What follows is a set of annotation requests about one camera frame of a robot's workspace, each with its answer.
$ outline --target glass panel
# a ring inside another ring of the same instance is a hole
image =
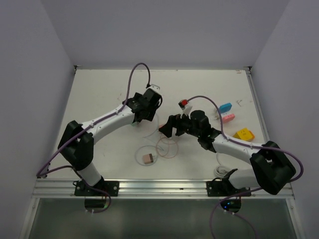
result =
[[[217,200],[124,200],[91,215],[83,199],[41,199],[31,239],[203,239],[211,238],[209,214]],[[239,211],[260,239],[295,239],[285,200],[243,200]],[[217,210],[217,239],[250,239],[254,233],[243,220]]]

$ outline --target black mounting bracket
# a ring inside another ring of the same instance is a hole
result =
[[[74,181],[75,186],[74,195],[79,197],[94,197],[94,196],[104,196],[99,192],[89,189],[82,181]],[[104,181],[103,188],[110,194],[111,197],[117,197],[119,194],[119,181]]]
[[[206,182],[206,190],[207,190],[207,195],[208,197],[227,197],[231,196],[237,193],[243,193],[247,192],[250,190],[250,188],[241,188],[241,189],[235,189],[233,188],[232,190],[221,190],[219,187],[220,181],[207,181]],[[243,195],[242,197],[250,197],[251,192],[247,192],[247,194]]]

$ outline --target white table surface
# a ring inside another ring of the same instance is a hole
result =
[[[74,79],[65,115],[59,130],[55,149],[61,139],[66,125],[76,120],[78,123],[95,119],[115,109],[126,95],[130,70],[78,70]],[[147,72],[136,70],[132,79],[130,97],[135,92],[144,93]],[[155,145],[160,135],[155,132],[158,124],[166,123],[168,116],[181,112],[178,102],[195,95],[205,95],[218,105],[230,102],[231,112],[236,118],[225,124],[225,132],[233,135],[247,127],[255,139],[264,142],[261,124],[253,101],[245,71],[235,70],[153,70],[151,83],[160,86],[163,104],[157,110],[153,122],[143,121],[138,126],[127,125],[100,140],[94,148],[93,162],[105,179],[211,179],[218,166],[216,154],[206,151],[191,135],[178,138],[178,155],[172,159],[158,157],[158,161],[149,167],[136,163],[134,155],[144,145]],[[204,99],[192,101],[193,110],[204,110],[212,127],[220,129],[219,121],[214,119],[213,105]],[[176,145],[170,147],[168,154],[174,154]],[[140,149],[137,156],[156,154],[154,147]],[[220,155],[222,163],[231,168],[249,168],[250,165],[224,154]],[[58,155],[51,163],[50,169],[67,165],[68,162]],[[62,169],[48,175],[48,178],[76,178],[69,169]]]

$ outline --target metal frame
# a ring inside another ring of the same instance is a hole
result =
[[[249,86],[254,99],[259,122],[262,128],[264,140],[269,140],[265,121],[256,95],[250,69],[245,69]],[[32,194],[31,203],[27,211],[24,225],[20,233],[20,239],[27,239],[30,235],[32,224],[41,198],[84,198],[74,196],[73,182],[78,179],[37,179]],[[130,180],[116,179],[120,182],[118,199],[218,199],[223,197],[208,197],[206,191],[207,180]],[[278,195],[270,195],[261,190],[252,194],[247,200],[257,199],[286,199],[290,217],[298,239],[304,239],[305,233],[301,220],[295,209],[295,199],[291,184],[287,184]]]
[[[74,181],[78,179],[38,179],[32,197],[34,198],[84,198],[74,196]],[[218,199],[208,197],[206,181],[201,180],[134,180],[116,179],[120,182],[118,199]],[[255,192],[247,199],[286,199],[293,198],[288,184],[278,195],[271,195],[264,190]]]
[[[20,239],[28,239],[29,238],[30,232],[32,229],[32,225],[34,222],[34,218],[36,215],[36,211],[37,211],[38,206],[39,206],[39,201],[40,201],[39,198],[32,198],[31,199],[31,202],[30,202],[28,211],[26,212],[25,220],[24,220],[21,232],[20,232],[20,236],[19,236]]]

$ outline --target pink block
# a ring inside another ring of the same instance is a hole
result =
[[[235,118],[235,114],[230,114],[222,118],[223,123],[232,121]]]

